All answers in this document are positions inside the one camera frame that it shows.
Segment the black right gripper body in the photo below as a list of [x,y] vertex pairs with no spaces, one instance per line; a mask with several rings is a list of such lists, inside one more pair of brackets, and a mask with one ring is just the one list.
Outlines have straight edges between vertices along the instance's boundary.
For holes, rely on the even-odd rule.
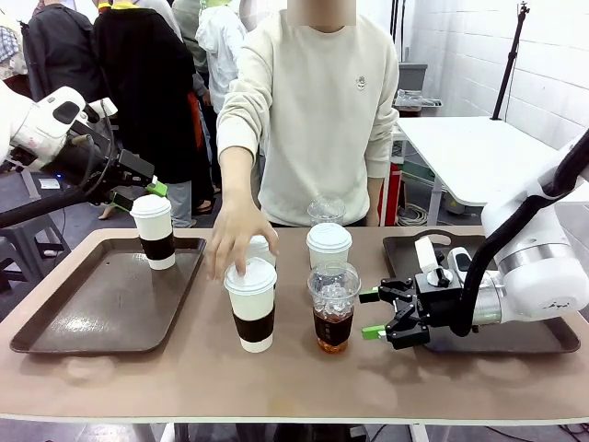
[[444,271],[446,286],[435,285],[439,281],[437,272],[430,275],[415,275],[415,311],[410,318],[422,325],[439,328],[449,327],[457,312],[462,285],[454,271]]

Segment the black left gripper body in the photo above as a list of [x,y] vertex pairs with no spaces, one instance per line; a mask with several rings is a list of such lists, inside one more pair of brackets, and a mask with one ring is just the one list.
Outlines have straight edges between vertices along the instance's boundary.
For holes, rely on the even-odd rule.
[[138,187],[137,179],[155,175],[155,167],[126,149],[108,143],[103,153],[89,134],[69,136],[60,152],[43,167],[67,185],[60,206],[110,204],[110,192]]

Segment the white paper cup brown sleeve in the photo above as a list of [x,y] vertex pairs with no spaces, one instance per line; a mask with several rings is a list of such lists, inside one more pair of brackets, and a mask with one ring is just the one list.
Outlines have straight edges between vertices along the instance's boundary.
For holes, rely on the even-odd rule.
[[247,249],[247,258],[260,258],[273,267],[276,266],[276,257],[270,251],[268,240],[262,235],[253,236]]
[[171,203],[165,197],[147,194],[133,202],[131,211],[144,254],[152,270],[175,264]]
[[242,348],[249,353],[262,353],[272,345],[276,282],[274,266],[258,257],[247,259],[244,275],[238,273],[234,264],[225,272],[224,287],[237,335]]
[[310,267],[323,262],[347,262],[352,235],[335,223],[320,223],[311,227],[306,236]]

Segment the iced tea clear dome cup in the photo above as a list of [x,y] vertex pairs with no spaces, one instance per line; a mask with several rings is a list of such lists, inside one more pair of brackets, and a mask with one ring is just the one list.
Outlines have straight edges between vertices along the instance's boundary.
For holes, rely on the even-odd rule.
[[346,207],[339,197],[319,195],[307,207],[310,226],[322,223],[343,225]]
[[307,289],[312,298],[317,342],[324,352],[337,354],[346,350],[361,287],[356,269],[347,262],[322,262],[312,268]]

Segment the person's left forearm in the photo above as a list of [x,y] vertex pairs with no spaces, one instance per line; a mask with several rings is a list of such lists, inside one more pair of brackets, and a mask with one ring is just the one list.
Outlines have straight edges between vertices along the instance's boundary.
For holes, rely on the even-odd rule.
[[367,190],[369,196],[369,209],[366,214],[366,225],[368,227],[378,227],[380,223],[378,213],[378,203],[383,188],[384,180],[382,178],[369,178],[367,180]]

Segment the person's right forearm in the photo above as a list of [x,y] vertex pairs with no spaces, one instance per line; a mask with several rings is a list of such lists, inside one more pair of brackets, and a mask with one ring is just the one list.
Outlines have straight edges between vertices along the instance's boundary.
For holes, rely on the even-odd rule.
[[251,173],[254,156],[244,147],[231,146],[219,156],[225,202],[252,200]]

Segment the brown plastic tray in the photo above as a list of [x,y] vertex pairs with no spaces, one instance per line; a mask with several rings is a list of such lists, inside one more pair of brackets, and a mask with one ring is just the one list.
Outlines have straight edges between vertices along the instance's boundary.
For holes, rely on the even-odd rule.
[[[414,248],[417,239],[416,235],[383,239],[391,277],[406,280],[420,272]],[[563,318],[484,326],[464,338],[447,328],[435,328],[430,330],[430,336],[424,347],[438,354],[551,355],[581,348],[580,338]]]
[[148,353],[173,329],[202,262],[203,238],[176,238],[176,261],[152,269],[138,238],[101,241],[15,334],[33,355]]

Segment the person's right hand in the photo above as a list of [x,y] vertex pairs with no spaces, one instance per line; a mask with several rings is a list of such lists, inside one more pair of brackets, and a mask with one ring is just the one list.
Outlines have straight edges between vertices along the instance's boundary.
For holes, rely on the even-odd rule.
[[222,279],[231,263],[239,275],[245,274],[248,247],[254,236],[266,238],[270,252],[278,255],[277,232],[254,204],[251,193],[225,186],[222,196],[222,206],[205,250],[212,280]]

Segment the bystander in black coat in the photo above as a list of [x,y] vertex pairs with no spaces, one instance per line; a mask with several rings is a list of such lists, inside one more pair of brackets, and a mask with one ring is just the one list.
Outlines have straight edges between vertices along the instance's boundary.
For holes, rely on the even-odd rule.
[[192,227],[198,143],[189,51],[156,10],[133,0],[112,0],[96,19],[92,39],[118,109],[123,146],[151,163],[167,185],[174,227]]

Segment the red floor object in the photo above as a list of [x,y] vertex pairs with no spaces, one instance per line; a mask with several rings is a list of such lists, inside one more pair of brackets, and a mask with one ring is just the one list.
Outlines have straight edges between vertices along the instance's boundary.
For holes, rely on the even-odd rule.
[[385,226],[392,227],[397,222],[400,187],[401,168],[399,165],[391,163],[387,182],[387,210],[384,218]]

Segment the bystander in dark jacket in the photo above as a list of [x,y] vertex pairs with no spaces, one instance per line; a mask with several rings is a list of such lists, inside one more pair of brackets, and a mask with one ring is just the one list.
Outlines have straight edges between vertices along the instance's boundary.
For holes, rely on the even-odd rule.
[[93,51],[93,26],[84,14],[60,0],[42,7],[22,29],[32,97],[40,100],[60,87],[71,87],[90,103],[106,89]]

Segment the bystander in white jacket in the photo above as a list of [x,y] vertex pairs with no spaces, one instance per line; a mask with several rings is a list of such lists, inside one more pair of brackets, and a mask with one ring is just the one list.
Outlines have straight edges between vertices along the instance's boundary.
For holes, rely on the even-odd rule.
[[224,106],[230,84],[237,78],[237,58],[248,31],[239,15],[240,0],[220,0],[201,13],[195,37],[205,50],[209,91],[214,111]]

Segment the white background table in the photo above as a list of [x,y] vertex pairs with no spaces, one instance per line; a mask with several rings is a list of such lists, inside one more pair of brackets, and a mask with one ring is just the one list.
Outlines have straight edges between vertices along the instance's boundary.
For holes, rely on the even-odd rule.
[[483,206],[514,189],[557,151],[488,117],[401,118],[398,128],[434,174],[427,224],[437,224],[442,192],[460,204]]

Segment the person in cream sweater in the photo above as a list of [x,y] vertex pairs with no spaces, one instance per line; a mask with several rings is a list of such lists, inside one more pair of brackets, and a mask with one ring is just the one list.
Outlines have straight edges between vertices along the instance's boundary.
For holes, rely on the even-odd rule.
[[319,195],[341,198],[355,223],[369,209],[367,180],[387,174],[397,86],[393,41],[371,20],[323,32],[272,13],[239,52],[219,156],[231,146],[264,155],[258,198],[273,223],[306,225]]

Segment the black tripod stand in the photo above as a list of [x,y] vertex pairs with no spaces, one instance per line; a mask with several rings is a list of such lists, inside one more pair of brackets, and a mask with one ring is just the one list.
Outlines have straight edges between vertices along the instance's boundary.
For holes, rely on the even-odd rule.
[[515,60],[518,55],[518,48],[521,39],[521,33],[524,26],[525,18],[527,14],[530,12],[530,8],[527,4],[526,0],[522,0],[518,4],[518,14],[517,14],[517,25],[514,32],[514,37],[511,45],[511,49],[507,54],[507,64],[505,66],[502,82],[499,87],[499,91],[497,94],[497,98],[495,100],[494,109],[491,115],[492,121],[498,121],[500,119],[501,109],[503,100],[505,97],[505,93],[507,91],[508,83],[514,71]]

